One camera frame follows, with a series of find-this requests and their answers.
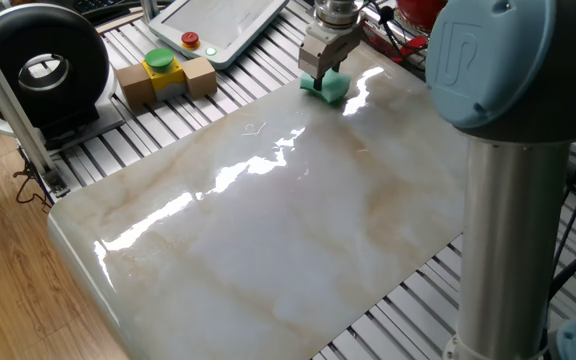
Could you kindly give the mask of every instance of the green object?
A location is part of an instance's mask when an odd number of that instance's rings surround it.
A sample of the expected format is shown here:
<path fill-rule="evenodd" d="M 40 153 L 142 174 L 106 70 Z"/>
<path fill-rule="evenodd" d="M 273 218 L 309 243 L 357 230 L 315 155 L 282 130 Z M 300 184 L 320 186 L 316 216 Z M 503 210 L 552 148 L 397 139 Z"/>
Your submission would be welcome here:
<path fill-rule="evenodd" d="M 169 49 L 155 49 L 146 54 L 146 64 L 155 70 L 166 70 L 174 59 L 175 55 Z"/>
<path fill-rule="evenodd" d="M 326 74 L 321 81 L 321 91 L 317 91 L 315 90 L 315 79 L 304 73 L 301 76 L 300 87 L 312 92 L 324 99 L 327 103 L 331 104 L 346 95 L 348 89 L 350 89 L 350 78 L 350 75 L 340 74 L 330 69 L 326 71 Z"/>

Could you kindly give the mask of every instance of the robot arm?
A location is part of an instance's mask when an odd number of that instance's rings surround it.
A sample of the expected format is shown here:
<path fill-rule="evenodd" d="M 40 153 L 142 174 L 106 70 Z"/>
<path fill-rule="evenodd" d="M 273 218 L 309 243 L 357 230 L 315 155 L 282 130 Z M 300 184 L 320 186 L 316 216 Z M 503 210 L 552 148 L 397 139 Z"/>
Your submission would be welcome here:
<path fill-rule="evenodd" d="M 315 9 L 315 21 L 299 49 L 299 68 L 315 79 L 315 90 L 321 90 L 326 71 L 339 71 L 359 45 L 363 18 L 353 0 L 317 0 Z"/>

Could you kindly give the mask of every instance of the wooden block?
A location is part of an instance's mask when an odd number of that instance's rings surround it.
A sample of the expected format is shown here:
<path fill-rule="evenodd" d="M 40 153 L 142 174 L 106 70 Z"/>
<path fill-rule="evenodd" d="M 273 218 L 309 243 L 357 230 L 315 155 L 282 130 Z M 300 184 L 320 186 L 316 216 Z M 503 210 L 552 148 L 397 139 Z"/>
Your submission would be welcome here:
<path fill-rule="evenodd" d="M 115 72 L 128 106 L 132 109 L 157 102 L 155 90 L 143 65 L 136 64 Z"/>
<path fill-rule="evenodd" d="M 217 73 L 208 59 L 199 57 L 181 64 L 188 91 L 193 98 L 217 92 Z"/>

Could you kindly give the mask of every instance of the emergency stop button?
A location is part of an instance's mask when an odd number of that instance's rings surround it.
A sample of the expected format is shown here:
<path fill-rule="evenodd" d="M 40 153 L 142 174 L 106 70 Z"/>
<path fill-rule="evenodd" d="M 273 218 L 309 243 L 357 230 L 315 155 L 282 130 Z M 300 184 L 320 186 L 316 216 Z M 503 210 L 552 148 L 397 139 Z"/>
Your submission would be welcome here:
<path fill-rule="evenodd" d="M 186 49 L 193 50 L 199 47 L 199 35 L 192 31 L 184 33 L 181 36 L 181 46 Z"/>

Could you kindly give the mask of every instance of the yellow button base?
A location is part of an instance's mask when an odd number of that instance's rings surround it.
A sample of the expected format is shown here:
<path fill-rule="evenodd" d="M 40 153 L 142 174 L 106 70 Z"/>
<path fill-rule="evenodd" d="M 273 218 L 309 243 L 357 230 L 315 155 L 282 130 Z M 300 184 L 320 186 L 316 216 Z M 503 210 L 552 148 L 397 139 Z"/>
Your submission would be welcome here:
<path fill-rule="evenodd" d="M 186 81 L 184 70 L 181 68 L 181 64 L 179 64 L 177 59 L 173 59 L 168 69 L 164 72 L 155 71 L 150 65 L 146 64 L 146 60 L 142 61 L 141 64 L 144 66 L 144 69 L 146 69 L 146 73 L 148 73 L 148 77 L 155 91 L 160 91 L 172 83 L 183 83 Z"/>
<path fill-rule="evenodd" d="M 190 46 L 190 45 L 188 45 L 188 44 L 186 44 L 186 43 L 183 43 L 183 42 L 181 43 L 181 46 L 182 46 L 184 49 L 188 49 L 188 50 L 195 50 L 195 49 L 198 48 L 200 45 L 201 45 L 201 41 L 199 41 L 199 40 L 197 40 L 197 42 L 195 43 L 195 45 L 192 45 L 192 46 Z"/>

